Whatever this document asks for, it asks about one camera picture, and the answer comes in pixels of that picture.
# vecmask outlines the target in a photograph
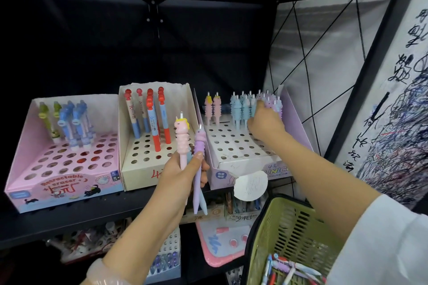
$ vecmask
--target white paper sign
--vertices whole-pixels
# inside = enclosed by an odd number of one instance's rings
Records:
[[[233,191],[237,199],[250,202],[260,198],[267,187],[268,176],[264,171],[260,170],[236,179]]]

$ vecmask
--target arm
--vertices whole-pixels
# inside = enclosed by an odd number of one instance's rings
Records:
[[[257,102],[248,127],[286,163],[313,208],[346,241],[358,219],[381,194],[294,140],[285,132],[278,114],[263,102]]]
[[[144,282],[159,248],[179,225],[201,164],[201,186],[207,182],[209,166],[202,158],[202,153],[197,153],[183,171],[178,153],[168,160],[151,199],[103,258],[103,264],[120,279],[130,284]],[[91,282],[86,279],[83,284]]]

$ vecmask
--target purple unicorn pen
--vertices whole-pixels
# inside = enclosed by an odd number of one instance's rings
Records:
[[[202,124],[199,124],[199,129],[195,133],[195,148],[194,153],[202,151],[205,153],[205,142],[207,142],[207,134],[205,133]],[[196,172],[195,178],[193,179],[193,212],[198,213],[198,207],[201,205],[201,209],[205,215],[207,212],[207,204],[205,202],[204,195],[202,194],[201,189],[201,173],[202,165],[199,167]]]

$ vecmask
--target white bracelet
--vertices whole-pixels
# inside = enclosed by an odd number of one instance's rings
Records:
[[[86,277],[93,285],[131,285],[106,267],[101,258],[92,263],[86,272]]]

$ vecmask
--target right hand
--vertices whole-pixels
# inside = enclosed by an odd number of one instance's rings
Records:
[[[286,133],[278,113],[271,108],[265,108],[262,100],[257,101],[254,117],[248,120],[248,128],[256,139],[269,144],[279,134]]]

